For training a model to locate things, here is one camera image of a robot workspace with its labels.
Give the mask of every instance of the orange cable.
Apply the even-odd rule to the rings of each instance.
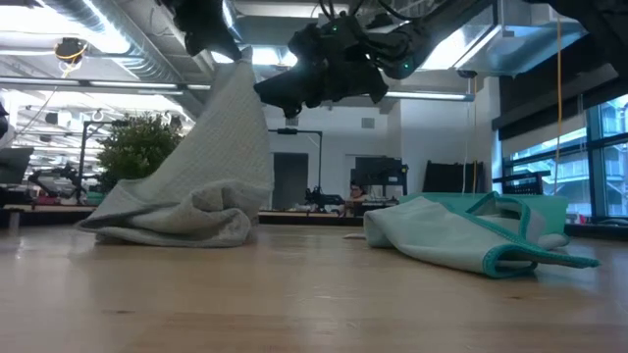
[[[558,53],[557,53],[557,61],[558,61],[558,137],[556,138],[556,157],[555,157],[555,165],[553,171],[553,194],[554,196],[558,193],[558,163],[560,162],[560,136],[562,135],[562,24],[560,22],[560,15],[557,15],[557,42],[558,42]]]

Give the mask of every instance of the light blue towel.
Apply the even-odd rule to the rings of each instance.
[[[497,193],[463,212],[417,197],[364,216],[372,247],[394,247],[417,260],[489,277],[520,275],[539,263],[579,269],[599,265],[597,260],[550,252],[566,245],[568,238],[546,228],[541,213]]]

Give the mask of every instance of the door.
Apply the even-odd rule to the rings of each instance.
[[[303,204],[307,188],[307,153],[275,153],[273,161],[273,209],[287,210],[295,204]]]

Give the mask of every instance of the white cloth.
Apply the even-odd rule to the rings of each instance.
[[[78,228],[133,242],[241,245],[272,191],[268,129],[250,49],[221,68],[204,114],[152,175],[121,180]]]
[[[394,247],[407,256],[454,269],[510,277],[538,263],[595,267],[597,260],[550,252],[568,243],[544,233],[545,218],[519,200],[488,194],[466,212],[418,197],[367,212],[364,232],[372,247]]]

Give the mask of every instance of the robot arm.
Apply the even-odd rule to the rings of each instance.
[[[208,48],[239,59],[236,44],[222,21],[222,0],[158,1],[176,14],[176,25],[185,32],[190,55]],[[355,18],[357,9],[336,17],[333,6],[330,13],[319,0],[330,21],[320,27],[309,25],[294,34],[288,49],[298,62],[289,71],[255,85],[262,102],[282,108],[287,118],[297,116],[303,104],[313,108],[323,101],[337,102],[350,96],[369,95],[377,103],[388,92],[380,69],[395,79],[412,75],[442,40],[495,3],[437,0],[440,5],[430,14],[407,18],[384,1],[378,0],[391,15],[405,21],[388,33],[365,31]],[[549,4],[578,20],[594,36],[615,69],[628,77],[627,0],[524,1]]]
[[[298,115],[303,104],[313,108],[349,96],[366,94],[377,103],[388,92],[379,69],[395,79],[412,75],[442,40],[493,3],[447,0],[428,16],[408,19],[388,33],[366,32],[354,16],[340,13],[321,27],[309,25],[295,33],[288,49],[297,64],[257,83],[255,90],[264,103],[282,108],[287,118]]]

